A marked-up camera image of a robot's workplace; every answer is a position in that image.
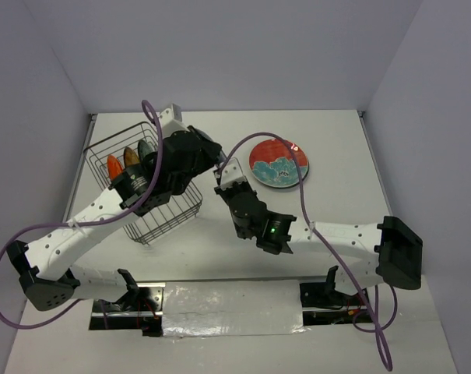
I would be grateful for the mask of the red teal floral plate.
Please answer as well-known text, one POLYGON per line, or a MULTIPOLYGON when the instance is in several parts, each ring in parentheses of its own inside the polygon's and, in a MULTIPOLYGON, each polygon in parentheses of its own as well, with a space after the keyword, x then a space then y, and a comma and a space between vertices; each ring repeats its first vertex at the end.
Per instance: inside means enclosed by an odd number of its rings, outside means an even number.
POLYGON ((248 162, 253 176, 255 172, 265 172, 274 178, 278 172, 298 175, 291 152, 277 139, 258 143, 251 150, 248 162))

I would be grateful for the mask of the dark green plate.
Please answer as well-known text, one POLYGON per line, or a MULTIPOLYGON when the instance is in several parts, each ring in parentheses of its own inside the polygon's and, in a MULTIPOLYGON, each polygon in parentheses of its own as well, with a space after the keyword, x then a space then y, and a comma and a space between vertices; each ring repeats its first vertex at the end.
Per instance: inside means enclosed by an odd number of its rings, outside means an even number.
POLYGON ((219 171, 226 163, 226 159, 227 159, 226 154, 221 150, 214 163, 214 170, 219 171))

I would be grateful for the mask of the blue white floral plate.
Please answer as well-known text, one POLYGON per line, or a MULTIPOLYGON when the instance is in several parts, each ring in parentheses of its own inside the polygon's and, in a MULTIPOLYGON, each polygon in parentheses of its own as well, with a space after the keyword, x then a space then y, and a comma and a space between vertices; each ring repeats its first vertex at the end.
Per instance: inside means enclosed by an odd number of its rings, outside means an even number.
POLYGON ((265 172, 255 172, 254 177, 256 181, 259 182, 261 185, 276 190, 292 189, 294 187, 298 187, 300 184, 299 177, 296 173, 286 174, 285 172, 278 172, 276 177, 274 178, 273 176, 265 172))

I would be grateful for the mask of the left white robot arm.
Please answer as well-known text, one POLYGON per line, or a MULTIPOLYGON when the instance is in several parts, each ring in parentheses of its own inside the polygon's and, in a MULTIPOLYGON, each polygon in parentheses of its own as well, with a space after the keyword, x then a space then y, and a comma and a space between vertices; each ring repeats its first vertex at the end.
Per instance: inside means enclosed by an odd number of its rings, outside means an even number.
POLYGON ((63 228, 36 241, 14 241, 6 249, 25 296, 42 312, 71 298, 99 298, 127 311, 139 286, 125 269, 89 270, 76 261, 106 237, 182 194, 190 181, 220 162, 222 147, 196 128, 172 132, 157 152, 145 140, 142 156, 109 169, 110 185, 63 228))

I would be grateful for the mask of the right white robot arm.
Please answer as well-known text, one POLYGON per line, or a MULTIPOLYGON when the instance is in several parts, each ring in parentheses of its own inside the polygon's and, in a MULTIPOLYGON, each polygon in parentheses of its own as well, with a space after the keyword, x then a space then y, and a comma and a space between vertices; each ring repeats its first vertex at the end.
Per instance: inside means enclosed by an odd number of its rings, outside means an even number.
POLYGON ((214 191, 227 204, 238 238, 253 239, 273 255, 331 255, 336 264, 326 272, 324 289, 333 305, 379 284, 408 291, 421 287, 423 240, 398 217, 386 216, 380 224, 307 222, 269 210, 248 182, 214 191))

